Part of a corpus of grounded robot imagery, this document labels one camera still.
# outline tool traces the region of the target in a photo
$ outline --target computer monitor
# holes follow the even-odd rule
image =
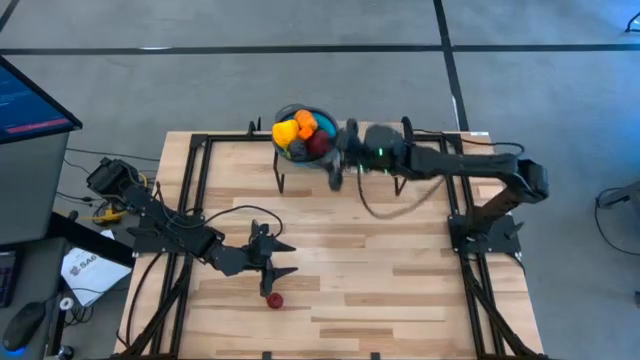
[[[81,128],[80,120],[0,56],[0,144]]]

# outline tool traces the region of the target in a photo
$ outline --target wooden table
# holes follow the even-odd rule
[[[167,134],[157,179],[170,207],[178,203],[191,134]],[[463,137],[488,141],[486,134]],[[492,149],[465,144],[465,152],[490,153]],[[275,311],[258,294],[258,273],[225,278],[196,262],[180,358],[260,358],[263,351],[272,351],[276,359],[369,358],[371,352],[387,359],[475,358],[460,264],[450,248],[446,226],[450,210],[445,184],[414,212],[383,221],[365,211],[353,177],[345,177],[342,191],[334,193],[326,175],[280,161],[280,171],[287,173],[280,194],[268,142],[217,143],[211,161],[205,215],[242,204],[275,212],[285,223],[279,239],[298,250],[275,254],[274,264],[300,269],[275,283],[274,291],[285,298],[285,306]],[[409,182],[396,197],[390,177],[367,175],[363,180],[368,201],[380,212],[412,203],[436,182]],[[187,208],[193,204],[196,183],[194,176]],[[502,188],[491,179],[472,178],[471,185],[476,204]],[[212,225],[227,234],[227,244],[240,246],[247,241],[252,219],[272,224],[277,231],[271,217],[252,210],[222,216]],[[136,262],[121,334],[133,290],[152,257],[144,255]],[[487,258],[499,310],[525,344],[541,352],[522,269],[506,255]],[[134,312],[134,336],[157,308],[165,264],[166,255],[142,288]],[[487,318],[481,313],[491,352]],[[165,352],[173,313],[167,319]]]

